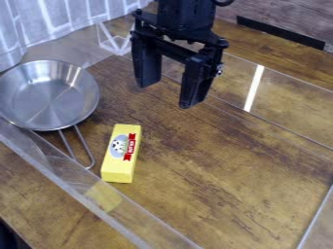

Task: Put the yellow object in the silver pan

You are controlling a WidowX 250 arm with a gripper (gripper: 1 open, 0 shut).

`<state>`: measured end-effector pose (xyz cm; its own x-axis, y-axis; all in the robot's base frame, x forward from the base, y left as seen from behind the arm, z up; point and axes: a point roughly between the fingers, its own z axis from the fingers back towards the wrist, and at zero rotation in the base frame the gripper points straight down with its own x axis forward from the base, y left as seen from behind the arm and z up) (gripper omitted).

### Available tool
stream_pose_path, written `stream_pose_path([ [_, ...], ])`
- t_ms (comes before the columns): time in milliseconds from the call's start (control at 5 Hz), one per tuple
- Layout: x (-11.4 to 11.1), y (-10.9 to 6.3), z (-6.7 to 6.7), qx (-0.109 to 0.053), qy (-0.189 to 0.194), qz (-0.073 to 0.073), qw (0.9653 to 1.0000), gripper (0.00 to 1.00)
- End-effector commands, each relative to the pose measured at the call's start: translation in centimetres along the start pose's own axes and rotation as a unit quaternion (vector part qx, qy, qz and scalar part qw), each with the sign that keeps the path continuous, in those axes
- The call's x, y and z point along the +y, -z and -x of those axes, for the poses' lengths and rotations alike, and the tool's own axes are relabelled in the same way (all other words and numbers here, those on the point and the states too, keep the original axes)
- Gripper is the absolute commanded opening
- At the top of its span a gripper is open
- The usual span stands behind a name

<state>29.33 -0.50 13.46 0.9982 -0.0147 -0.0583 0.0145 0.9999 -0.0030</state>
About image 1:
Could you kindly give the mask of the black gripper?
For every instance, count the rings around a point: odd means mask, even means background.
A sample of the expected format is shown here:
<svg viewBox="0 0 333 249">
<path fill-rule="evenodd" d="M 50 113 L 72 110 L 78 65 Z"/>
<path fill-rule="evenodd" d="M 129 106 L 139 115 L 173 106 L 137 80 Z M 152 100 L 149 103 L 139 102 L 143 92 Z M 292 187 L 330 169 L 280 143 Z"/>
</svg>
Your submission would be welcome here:
<svg viewBox="0 0 333 249">
<path fill-rule="evenodd" d="M 140 88 L 161 79 L 161 56 L 184 64 L 179 107 L 187 109 L 207 96 L 213 77 L 221 74 L 227 41 L 213 32 L 215 9 L 230 0 L 157 0 L 155 13 L 136 9 L 131 31 L 133 76 Z"/>
</svg>

